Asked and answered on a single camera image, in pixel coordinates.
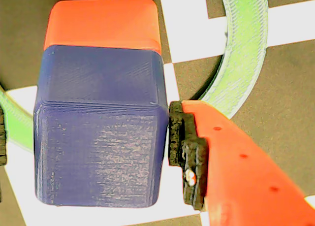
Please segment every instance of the black rubber pad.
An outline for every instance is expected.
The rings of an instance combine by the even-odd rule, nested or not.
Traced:
[[[6,135],[4,127],[4,113],[0,107],[0,165],[6,165]]]
[[[170,104],[168,160],[171,166],[183,170],[184,202],[201,210],[207,190],[209,148],[204,138],[196,133],[193,114],[183,112],[180,101]],[[190,186],[185,171],[191,169],[196,175],[196,184]]]

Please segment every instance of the cube side face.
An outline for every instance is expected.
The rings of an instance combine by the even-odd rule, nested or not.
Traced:
[[[39,108],[37,197],[52,205],[148,207],[158,197],[168,113]]]
[[[154,51],[56,45],[47,48],[38,101],[150,105],[163,103],[158,90],[162,58]]]
[[[50,14],[44,49],[51,45],[143,49],[161,54],[157,6],[152,0],[60,1]]]
[[[48,47],[34,109],[37,198],[52,205],[153,205],[167,124],[155,51]]]

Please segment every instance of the green curved track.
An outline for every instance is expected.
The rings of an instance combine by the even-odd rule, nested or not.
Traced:
[[[250,94],[267,47],[267,0],[223,0],[227,17],[227,46],[218,72],[201,100],[231,118]],[[0,88],[8,138],[33,150],[32,116]]]
[[[0,87],[0,105],[4,112],[7,137],[22,148],[33,150],[33,118],[8,97]]]

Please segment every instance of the blue cube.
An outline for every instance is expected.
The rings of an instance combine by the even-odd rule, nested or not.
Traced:
[[[153,205],[167,124],[157,52],[48,47],[34,109],[36,196],[52,205]]]

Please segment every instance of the cube top face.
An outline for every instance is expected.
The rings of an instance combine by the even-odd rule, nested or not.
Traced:
[[[150,50],[50,46],[36,103],[167,107],[161,56]]]
[[[34,116],[36,195],[52,205],[148,207],[158,198],[167,112]]]
[[[77,45],[154,50],[161,54],[152,0],[65,0],[51,11],[44,49]]]

